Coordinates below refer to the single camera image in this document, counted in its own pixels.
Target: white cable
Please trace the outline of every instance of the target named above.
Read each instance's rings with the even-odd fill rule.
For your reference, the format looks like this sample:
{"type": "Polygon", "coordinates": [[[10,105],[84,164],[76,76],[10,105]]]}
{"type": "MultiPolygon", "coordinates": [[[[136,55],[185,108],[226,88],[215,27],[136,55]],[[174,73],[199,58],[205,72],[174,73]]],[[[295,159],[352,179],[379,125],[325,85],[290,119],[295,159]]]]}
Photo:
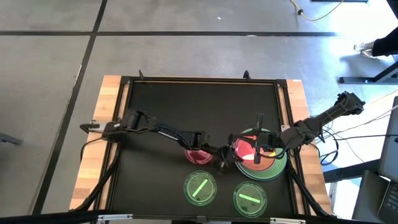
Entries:
{"type": "Polygon", "coordinates": [[[382,115],[379,115],[379,116],[373,118],[372,120],[370,120],[370,121],[368,121],[368,122],[365,122],[365,123],[363,123],[363,124],[357,125],[357,126],[352,127],[352,128],[348,128],[348,129],[346,129],[346,130],[338,131],[338,132],[336,132],[335,134],[332,134],[332,136],[334,136],[334,135],[336,135],[336,134],[339,134],[339,133],[343,133],[343,132],[345,132],[345,131],[348,131],[348,130],[351,130],[351,129],[354,129],[354,128],[357,128],[357,127],[360,127],[360,126],[365,125],[365,124],[369,124],[369,123],[371,123],[371,122],[373,122],[373,121],[379,119],[380,117],[382,117],[382,116],[388,114],[388,112],[393,111],[393,110],[396,109],[396,108],[398,108],[398,105],[394,106],[394,107],[391,108],[389,111],[386,111],[386,112],[383,113],[382,115]]]}

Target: black floor line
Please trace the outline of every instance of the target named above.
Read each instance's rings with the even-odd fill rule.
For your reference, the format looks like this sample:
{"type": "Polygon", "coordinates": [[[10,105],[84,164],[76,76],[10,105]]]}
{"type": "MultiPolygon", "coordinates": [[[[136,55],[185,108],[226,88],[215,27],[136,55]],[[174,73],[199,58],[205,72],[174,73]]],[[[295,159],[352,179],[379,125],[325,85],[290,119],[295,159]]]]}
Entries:
{"type": "Polygon", "coordinates": [[[55,172],[55,168],[57,166],[58,158],[60,156],[62,145],[65,140],[65,136],[67,134],[67,130],[69,127],[70,119],[72,117],[73,110],[75,109],[76,100],[80,91],[81,84],[83,82],[83,78],[85,76],[85,72],[87,69],[88,61],[90,59],[91,52],[94,47],[94,42],[96,39],[95,33],[98,32],[100,28],[101,20],[105,11],[107,0],[102,0],[101,7],[99,8],[98,15],[94,24],[93,33],[90,36],[88,41],[88,45],[83,56],[83,61],[81,62],[81,67],[76,78],[75,85],[73,86],[72,93],[70,95],[69,102],[67,104],[67,108],[63,114],[63,118],[58,129],[57,137],[53,142],[53,146],[50,151],[49,159],[46,163],[45,173],[42,178],[41,184],[39,185],[39,189],[37,191],[36,197],[34,198],[35,203],[32,209],[33,215],[38,215],[42,213],[42,209],[45,203],[45,198],[47,196],[47,192],[49,191],[52,177],[55,172]]]}
{"type": "Polygon", "coordinates": [[[339,37],[336,32],[240,32],[240,31],[99,31],[99,36],[258,36],[339,37]]]}
{"type": "Polygon", "coordinates": [[[336,32],[250,32],[250,31],[50,31],[50,30],[0,30],[0,36],[258,36],[258,37],[342,37],[336,32]]]}
{"type": "Polygon", "coordinates": [[[21,35],[21,36],[87,36],[92,31],[51,31],[51,30],[0,30],[2,35],[21,35]]]}

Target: metal stand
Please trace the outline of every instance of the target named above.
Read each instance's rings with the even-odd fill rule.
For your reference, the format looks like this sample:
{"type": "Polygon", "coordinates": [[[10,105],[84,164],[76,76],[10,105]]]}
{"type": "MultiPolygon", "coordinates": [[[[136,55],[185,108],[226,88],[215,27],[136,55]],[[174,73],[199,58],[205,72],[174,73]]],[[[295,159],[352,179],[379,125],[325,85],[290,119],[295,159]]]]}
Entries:
{"type": "Polygon", "coordinates": [[[333,183],[340,180],[353,179],[361,177],[363,175],[363,172],[366,170],[370,170],[373,173],[377,173],[379,163],[380,159],[376,159],[362,164],[356,164],[349,167],[334,169],[324,172],[323,177],[325,178],[326,183],[333,183]]]}
{"type": "Polygon", "coordinates": [[[11,136],[9,136],[7,134],[3,134],[3,133],[0,133],[0,141],[1,142],[9,142],[12,144],[17,144],[17,145],[22,144],[22,140],[16,139],[14,137],[11,137],[11,136]]]}
{"type": "Polygon", "coordinates": [[[384,84],[397,85],[398,84],[398,62],[392,64],[390,67],[382,71],[380,74],[372,78],[366,77],[340,77],[341,84],[384,84]]]}

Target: green line marker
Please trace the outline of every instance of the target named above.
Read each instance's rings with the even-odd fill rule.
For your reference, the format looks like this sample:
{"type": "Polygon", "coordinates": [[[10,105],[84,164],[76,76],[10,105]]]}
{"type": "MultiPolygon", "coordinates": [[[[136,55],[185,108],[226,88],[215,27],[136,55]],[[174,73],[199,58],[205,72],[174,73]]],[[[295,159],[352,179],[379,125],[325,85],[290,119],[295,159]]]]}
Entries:
{"type": "Polygon", "coordinates": [[[207,183],[207,179],[205,179],[202,183],[201,183],[201,185],[197,188],[197,190],[193,193],[193,197],[194,196],[196,196],[198,193],[199,193],[199,191],[205,186],[205,184],[207,183]]]}
{"type": "Polygon", "coordinates": [[[250,201],[252,201],[252,202],[256,202],[256,203],[260,203],[260,202],[261,202],[261,201],[258,200],[258,199],[255,199],[255,198],[252,198],[252,197],[243,195],[243,194],[239,194],[239,197],[244,198],[244,199],[248,199],[248,200],[250,200],[250,201]]]}

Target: wooden board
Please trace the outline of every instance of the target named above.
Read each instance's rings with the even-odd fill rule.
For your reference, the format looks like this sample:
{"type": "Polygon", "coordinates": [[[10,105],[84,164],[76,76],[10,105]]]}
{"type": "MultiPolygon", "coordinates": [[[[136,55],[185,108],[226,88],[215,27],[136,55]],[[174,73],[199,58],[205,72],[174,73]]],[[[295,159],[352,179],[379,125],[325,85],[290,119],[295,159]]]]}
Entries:
{"type": "MultiPolygon", "coordinates": [[[[121,76],[104,76],[99,97],[96,104],[93,119],[97,121],[111,121],[116,98],[118,96],[121,76]]],[[[290,104],[292,107],[293,119],[298,121],[309,116],[307,101],[304,95],[304,89],[300,80],[287,80],[290,104]]],[[[124,86],[123,97],[119,109],[119,118],[123,115],[124,105],[126,102],[127,85],[124,86]]],[[[287,112],[284,102],[283,94],[280,95],[282,101],[282,117],[284,124],[288,124],[287,112]]],[[[90,133],[87,141],[99,138],[100,134],[90,133]]],[[[106,148],[105,141],[97,141],[86,146],[83,154],[83,160],[80,165],[80,170],[77,176],[75,189],[73,191],[70,209],[79,206],[84,199],[90,194],[94,186],[98,182],[103,163],[104,153],[106,148]]],[[[111,159],[116,145],[112,145],[111,159]]],[[[302,160],[302,167],[305,177],[305,183],[313,194],[315,200],[323,207],[325,211],[331,213],[329,199],[326,194],[325,180],[323,179],[322,168],[318,158],[318,152],[313,146],[304,146],[300,153],[302,160]]],[[[103,195],[100,201],[100,208],[104,208],[106,198],[108,196],[109,183],[103,189],[103,195]]],[[[295,193],[298,203],[299,213],[303,213],[302,198],[299,189],[295,186],[295,193]]]]}

